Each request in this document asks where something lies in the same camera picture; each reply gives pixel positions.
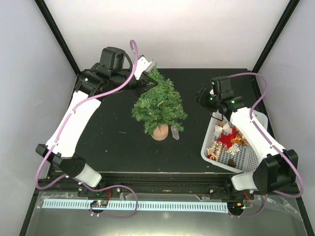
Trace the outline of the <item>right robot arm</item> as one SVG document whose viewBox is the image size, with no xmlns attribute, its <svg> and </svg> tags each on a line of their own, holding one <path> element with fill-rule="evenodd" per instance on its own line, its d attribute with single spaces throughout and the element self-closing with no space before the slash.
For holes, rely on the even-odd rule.
<svg viewBox="0 0 315 236">
<path fill-rule="evenodd" d="M 213 78 L 211 88 L 201 88 L 196 94 L 197 103 L 212 115 L 201 157 L 233 172 L 224 185 L 225 195 L 236 198 L 245 190 L 280 194 L 281 188 L 296 181 L 302 184 L 297 153 L 287 150 L 268 133 L 266 115 L 235 96 L 231 78 Z"/>
</svg>

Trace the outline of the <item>white perforated plastic basket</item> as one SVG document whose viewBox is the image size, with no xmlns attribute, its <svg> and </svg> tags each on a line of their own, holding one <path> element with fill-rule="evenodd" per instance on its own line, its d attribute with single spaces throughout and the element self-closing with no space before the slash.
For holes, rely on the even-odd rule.
<svg viewBox="0 0 315 236">
<path fill-rule="evenodd" d="M 203 141 L 203 145 L 201 149 L 201 157 L 205 161 L 215 166 L 218 166 L 220 168 L 226 169 L 234 173 L 254 171 L 258 167 L 259 161 L 253 148 L 250 145 L 248 146 L 239 145 L 240 152 L 234 156 L 226 152 L 228 150 L 227 147 L 222 147 L 218 161 L 213 161 L 213 160 L 208 159 L 207 157 L 208 153 L 206 151 L 206 148 L 210 148 L 212 146 L 213 140 L 217 141 L 217 138 L 219 137 L 219 136 L 214 135 L 215 125 L 216 124 L 223 125 L 225 123 L 228 123 L 232 129 L 233 128 L 236 129 L 236 127 L 231 122 L 229 122 L 226 118 L 222 117 L 222 115 L 219 112 L 212 114 L 208 129 L 205 135 L 205 139 Z M 228 160 L 230 158 L 232 158 L 235 161 L 237 165 L 236 168 L 232 168 L 227 165 Z"/>
</svg>

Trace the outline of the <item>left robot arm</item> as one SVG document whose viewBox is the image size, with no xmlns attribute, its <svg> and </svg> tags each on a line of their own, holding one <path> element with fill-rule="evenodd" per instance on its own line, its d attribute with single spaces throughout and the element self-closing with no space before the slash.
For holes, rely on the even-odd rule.
<svg viewBox="0 0 315 236">
<path fill-rule="evenodd" d="M 107 95 L 130 89 L 140 96 L 158 85 L 148 75 L 156 64 L 139 55 L 136 48 L 132 50 L 135 62 L 122 49 L 106 47 L 102 50 L 100 61 L 78 76 L 70 105 L 57 130 L 46 143 L 38 144 L 35 149 L 44 162 L 88 185 L 94 196 L 101 196 L 106 185 L 101 181 L 101 174 L 75 153 L 90 118 Z"/>
</svg>

